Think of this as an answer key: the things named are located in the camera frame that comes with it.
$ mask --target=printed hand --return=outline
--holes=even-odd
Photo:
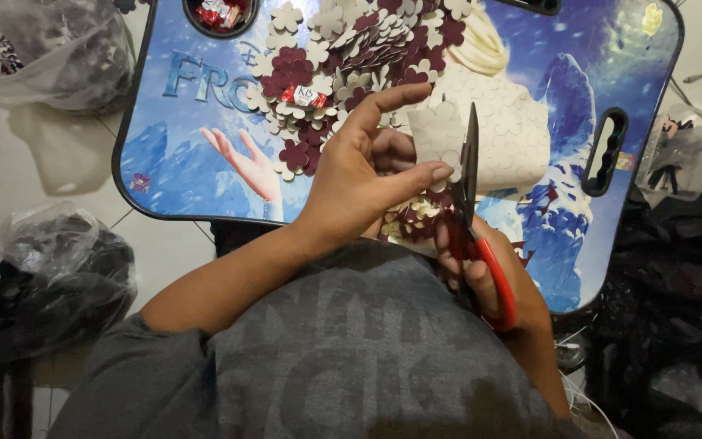
[[[218,129],[213,128],[212,133],[207,128],[200,128],[200,131],[213,145],[213,148],[235,168],[248,187],[267,202],[281,200],[281,181],[278,179],[278,174],[272,169],[272,162],[267,158],[267,155],[259,150],[247,131],[240,129],[240,139],[243,140],[243,144],[246,145],[253,159],[235,151],[229,139]]]
[[[291,224],[311,238],[309,244],[328,251],[352,241],[386,209],[449,178],[453,169],[443,162],[414,164],[412,137],[378,128],[382,113],[421,102],[430,93],[424,83],[367,96],[329,139],[305,207]]]
[[[486,238],[511,285],[516,300],[516,328],[532,329],[544,325],[551,327],[546,302],[530,275],[524,270],[507,236],[491,228],[479,215],[473,217],[473,231],[479,237]],[[482,314],[498,318],[500,314],[497,291],[487,264],[475,261],[463,269],[462,261],[457,261],[452,256],[449,248],[449,229],[444,223],[438,224],[435,230],[435,247],[438,249],[438,262],[443,267],[442,276],[448,287],[454,291],[458,290],[459,280],[464,276],[467,284],[476,293]]]

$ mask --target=tiled floor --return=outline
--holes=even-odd
[[[702,1],[682,5],[687,39],[674,76],[702,73]],[[125,15],[132,41],[142,42],[147,6]],[[693,104],[702,107],[702,81],[682,85]],[[672,88],[662,108],[680,102]],[[121,115],[101,119],[62,115],[40,105],[0,109],[0,222],[35,204],[70,199],[121,234],[134,248],[136,312],[162,287],[214,256],[207,224],[148,218],[123,201],[110,175],[110,157]],[[46,369],[34,392],[34,437],[44,437],[59,412],[87,347],[40,360]]]

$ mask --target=scissors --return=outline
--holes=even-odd
[[[489,273],[497,290],[498,303],[502,311],[502,318],[492,319],[483,315],[483,318],[497,331],[512,330],[516,323],[516,302],[508,279],[498,260],[494,257],[492,247],[483,237],[473,231],[473,216],[476,206],[476,177],[478,175],[478,115],[475,102],[470,106],[470,122],[467,127],[467,137],[462,147],[462,177],[456,183],[449,183],[454,201],[453,220],[448,219],[446,225],[450,238],[452,256],[457,261],[483,260],[489,267]],[[464,280],[459,284],[459,295],[468,302],[473,312],[481,314],[476,299],[476,294]]]

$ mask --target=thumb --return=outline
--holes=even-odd
[[[475,261],[465,269],[465,280],[473,288],[478,304],[485,315],[496,318],[499,311],[497,290],[489,267],[483,261]]]
[[[399,174],[380,177],[385,187],[387,207],[405,202],[426,191],[454,173],[454,168],[443,162],[424,162]]]

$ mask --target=lap desk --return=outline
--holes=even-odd
[[[130,204],[163,220],[293,221],[307,199],[319,145],[342,123],[338,109],[352,108],[355,97],[386,87],[387,80],[429,77],[436,90],[450,88],[442,80],[462,63],[473,75],[525,87],[548,108],[543,177],[528,187],[484,193],[476,212],[520,243],[551,311],[574,311],[598,294],[637,156],[681,48],[683,22],[671,2],[548,0],[546,14],[496,0],[292,0],[298,12],[284,3],[254,2],[249,27],[225,39],[192,21],[199,2],[154,0],[136,101],[113,156],[115,182]],[[347,15],[337,15],[338,6]],[[388,10],[397,16],[385,24],[381,15]],[[382,45],[395,46],[385,55],[389,49],[360,36],[371,24],[379,26],[373,37],[388,33]],[[357,35],[346,32],[352,27],[360,29]],[[398,32],[411,39],[393,36]],[[346,37],[356,42],[330,47]],[[423,47],[398,52],[421,38]],[[278,68],[298,78],[310,61],[316,70],[313,78],[307,70],[311,86],[330,95],[326,110],[284,114],[276,108],[279,99],[268,102],[273,81],[264,77],[275,77],[272,62],[285,53],[282,46],[291,55],[281,56],[286,65]],[[293,55],[292,47],[307,48],[307,56]],[[333,87],[338,69],[346,90]],[[608,189],[590,196],[582,181],[609,109],[626,114],[626,135],[620,150],[603,157],[613,172]],[[402,114],[390,116],[382,124],[407,128]],[[203,127],[223,134],[220,145],[210,144]],[[310,142],[308,163],[290,170],[295,163],[280,153],[300,142]],[[598,148],[600,160],[605,145]]]

